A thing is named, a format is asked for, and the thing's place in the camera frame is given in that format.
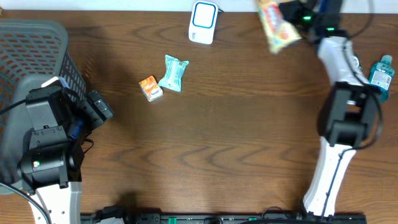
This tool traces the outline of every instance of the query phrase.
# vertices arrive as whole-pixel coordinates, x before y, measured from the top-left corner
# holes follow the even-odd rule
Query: wooden surface
[[[330,90],[305,42],[271,55],[255,13],[220,14],[212,45],[189,41],[187,12],[5,11],[3,17],[64,25],[88,88],[115,112],[92,135],[82,212],[115,203],[184,213],[299,207],[320,147],[317,114]],[[357,31],[366,18],[344,15],[342,27]],[[397,36],[398,16],[377,15],[354,40],[364,68],[383,54],[398,68]],[[164,90],[149,103],[138,82],[164,76],[165,54],[190,61],[183,90]],[[364,212],[369,223],[398,222],[398,79],[391,89],[382,138],[355,155],[336,206]],[[0,223],[33,222],[25,200],[0,197]]]

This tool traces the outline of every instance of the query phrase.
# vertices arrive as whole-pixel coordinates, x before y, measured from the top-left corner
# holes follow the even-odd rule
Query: blue packet
[[[166,73],[160,80],[159,86],[174,91],[181,91],[181,78],[189,61],[180,61],[179,59],[166,55]]]

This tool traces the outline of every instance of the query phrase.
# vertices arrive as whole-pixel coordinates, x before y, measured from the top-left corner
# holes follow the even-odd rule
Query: mouthwash bottle
[[[388,99],[388,89],[390,87],[395,70],[391,67],[392,57],[385,55],[381,58],[381,62],[375,63],[372,66],[369,83],[379,87],[381,90],[381,99],[383,103]]]

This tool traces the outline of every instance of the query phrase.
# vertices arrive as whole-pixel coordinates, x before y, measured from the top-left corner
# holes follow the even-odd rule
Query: white backdrop
[[[196,0],[0,0],[4,9],[191,11]],[[256,0],[208,0],[229,12],[254,12]],[[398,13],[398,0],[373,0],[377,13]],[[343,12],[368,13],[368,0],[345,0]]]

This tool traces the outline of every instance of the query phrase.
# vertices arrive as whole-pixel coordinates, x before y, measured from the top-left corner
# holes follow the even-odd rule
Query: gray bin
[[[0,110],[23,100],[30,90],[54,76],[65,78],[84,99],[86,84],[67,48],[68,34],[57,22],[1,19]],[[0,116],[0,181],[18,189],[22,181],[17,165],[27,150],[24,136],[31,128],[25,105]],[[0,187],[0,195],[10,193]]]

